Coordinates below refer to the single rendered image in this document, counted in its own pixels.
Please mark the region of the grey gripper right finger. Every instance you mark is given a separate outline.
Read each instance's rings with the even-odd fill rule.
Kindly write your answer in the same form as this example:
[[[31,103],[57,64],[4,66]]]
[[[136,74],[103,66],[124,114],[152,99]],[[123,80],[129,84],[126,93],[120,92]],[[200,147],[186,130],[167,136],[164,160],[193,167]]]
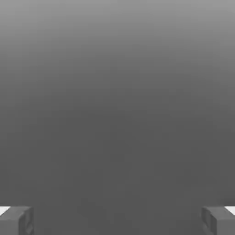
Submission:
[[[235,235],[235,206],[201,208],[205,235]]]

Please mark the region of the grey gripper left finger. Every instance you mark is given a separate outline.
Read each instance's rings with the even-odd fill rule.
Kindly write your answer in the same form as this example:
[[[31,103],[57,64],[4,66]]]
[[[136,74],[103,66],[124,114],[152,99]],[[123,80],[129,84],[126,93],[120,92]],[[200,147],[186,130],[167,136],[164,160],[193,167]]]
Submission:
[[[34,235],[34,208],[0,206],[0,235]]]

